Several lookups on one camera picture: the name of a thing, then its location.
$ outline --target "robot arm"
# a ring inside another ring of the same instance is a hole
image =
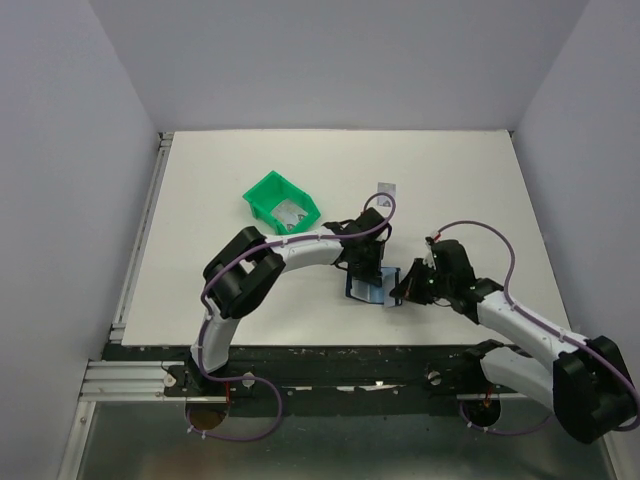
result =
[[[378,237],[384,230],[383,223],[385,218],[369,208],[355,220],[326,223],[299,235],[264,236],[255,227],[241,230],[204,269],[209,284],[238,257],[246,255],[245,265],[241,262],[229,268],[204,297],[212,315],[204,320],[211,323],[203,329],[203,338],[191,347],[196,363],[200,349],[206,372],[227,363],[240,320],[262,303],[282,273],[311,265],[346,265],[354,278],[380,285],[386,239]]]
[[[526,352],[523,356],[495,341],[479,345],[475,359],[488,382],[545,405],[571,436],[584,443],[637,414],[628,389],[585,351],[596,352],[630,382],[613,341],[603,336],[590,340],[564,331],[529,309],[515,307],[502,285],[476,278],[464,247],[456,240],[428,238],[427,243],[430,254],[414,260],[391,295],[423,305],[446,299],[456,312],[500,333]],[[550,334],[554,331],[560,332],[560,338]]]

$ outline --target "metal floor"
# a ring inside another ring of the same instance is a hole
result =
[[[504,403],[499,426],[515,429],[544,412]],[[267,419],[228,419],[234,434]],[[187,435],[183,407],[99,404],[80,479],[613,479],[602,443],[585,446],[555,421],[533,435],[503,438],[465,428],[460,418],[286,418],[270,437],[225,443]]]

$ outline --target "white table surface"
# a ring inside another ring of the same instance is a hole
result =
[[[202,269],[255,220],[242,195],[276,170],[308,192],[326,221],[353,218],[378,182],[397,185],[383,265],[406,273],[424,237],[453,220],[500,229],[518,255],[513,293],[568,328],[511,139],[505,131],[238,130],[173,139],[131,302],[124,345],[189,345],[202,322]],[[386,214],[388,209],[380,209]],[[507,251],[491,233],[457,227],[477,276],[502,283]],[[240,323],[236,345],[450,345],[504,340],[451,309],[384,309],[344,297],[345,273],[316,266],[280,277]]]

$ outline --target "green plastic bin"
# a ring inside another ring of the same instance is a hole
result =
[[[242,198],[251,213],[278,235],[305,232],[320,218],[320,210],[303,192],[276,171],[271,171]]]

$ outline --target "bolt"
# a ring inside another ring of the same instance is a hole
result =
[[[429,383],[431,385],[438,386],[442,383],[442,376],[440,375],[440,372],[436,371],[436,370],[432,370],[429,372],[429,374],[427,375],[427,380],[429,381]]]
[[[251,372],[247,372],[243,375],[243,377],[253,377],[253,373]],[[246,388],[251,388],[253,387],[253,385],[256,383],[255,380],[251,380],[251,379],[245,379],[242,380],[242,385],[244,385]]]
[[[165,387],[170,388],[170,387],[173,387],[177,383],[177,381],[173,375],[171,375],[170,373],[167,373],[162,379],[162,383],[164,384]]]

